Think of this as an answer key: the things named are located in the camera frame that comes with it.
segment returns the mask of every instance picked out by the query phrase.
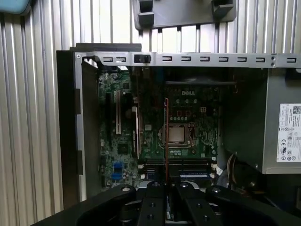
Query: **corrugated metal wall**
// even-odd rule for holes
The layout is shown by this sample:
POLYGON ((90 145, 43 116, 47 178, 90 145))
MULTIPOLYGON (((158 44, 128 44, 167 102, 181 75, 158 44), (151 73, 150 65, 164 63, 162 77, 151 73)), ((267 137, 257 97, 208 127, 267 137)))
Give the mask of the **corrugated metal wall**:
POLYGON ((62 209, 55 51, 78 42, 143 51, 300 53, 301 2, 238 0, 234 22, 138 32, 129 0, 37 0, 0 14, 0 225, 62 209))

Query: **power supply label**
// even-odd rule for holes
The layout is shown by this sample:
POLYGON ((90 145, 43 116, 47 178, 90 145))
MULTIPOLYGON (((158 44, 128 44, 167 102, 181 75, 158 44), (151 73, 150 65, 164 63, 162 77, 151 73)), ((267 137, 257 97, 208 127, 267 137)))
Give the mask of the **power supply label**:
POLYGON ((301 104, 281 104, 277 162, 301 162, 301 104))

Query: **motherboard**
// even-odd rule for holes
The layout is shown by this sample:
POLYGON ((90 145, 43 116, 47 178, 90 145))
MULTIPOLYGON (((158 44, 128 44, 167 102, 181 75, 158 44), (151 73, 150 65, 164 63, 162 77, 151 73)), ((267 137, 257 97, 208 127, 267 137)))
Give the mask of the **motherboard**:
POLYGON ((169 84, 164 74, 149 68, 100 74, 102 188, 138 187, 141 180, 153 179, 154 170, 146 166, 163 165, 166 158, 191 164, 206 160, 207 166, 216 161, 220 88, 169 84))

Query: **wire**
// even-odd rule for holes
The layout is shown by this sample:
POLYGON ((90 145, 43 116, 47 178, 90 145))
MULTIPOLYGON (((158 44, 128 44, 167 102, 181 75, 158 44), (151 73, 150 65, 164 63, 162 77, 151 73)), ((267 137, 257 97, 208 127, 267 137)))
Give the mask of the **wire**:
POLYGON ((227 173, 228 173, 228 188, 232 188, 232 184, 236 184, 236 180, 234 177, 234 165, 236 161, 236 156, 232 154, 227 162, 227 173))

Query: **cpu socket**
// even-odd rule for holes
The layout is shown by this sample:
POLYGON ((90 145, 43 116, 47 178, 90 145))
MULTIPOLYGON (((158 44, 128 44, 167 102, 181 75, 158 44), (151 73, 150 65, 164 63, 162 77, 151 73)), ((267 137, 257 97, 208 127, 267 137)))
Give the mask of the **cpu socket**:
POLYGON ((168 125, 169 148, 194 146, 194 123, 171 123, 168 125))

